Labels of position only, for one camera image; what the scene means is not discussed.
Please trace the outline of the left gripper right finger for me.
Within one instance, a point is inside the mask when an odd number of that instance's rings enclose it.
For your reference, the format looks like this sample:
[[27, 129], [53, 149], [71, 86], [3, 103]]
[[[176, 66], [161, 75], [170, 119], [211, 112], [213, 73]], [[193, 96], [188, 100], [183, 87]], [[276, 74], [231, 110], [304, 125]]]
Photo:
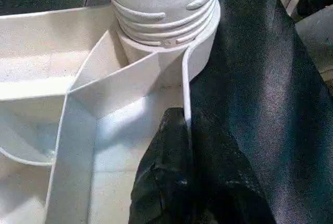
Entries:
[[214, 223], [276, 222], [248, 159], [217, 117], [195, 112], [191, 140], [198, 200]]

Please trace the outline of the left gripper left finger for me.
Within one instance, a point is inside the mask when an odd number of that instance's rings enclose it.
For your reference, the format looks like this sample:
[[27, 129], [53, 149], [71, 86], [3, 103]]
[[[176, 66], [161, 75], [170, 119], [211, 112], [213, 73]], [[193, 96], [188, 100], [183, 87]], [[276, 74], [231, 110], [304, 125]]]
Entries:
[[130, 223], [191, 223], [193, 165], [182, 108], [167, 109], [131, 192]]

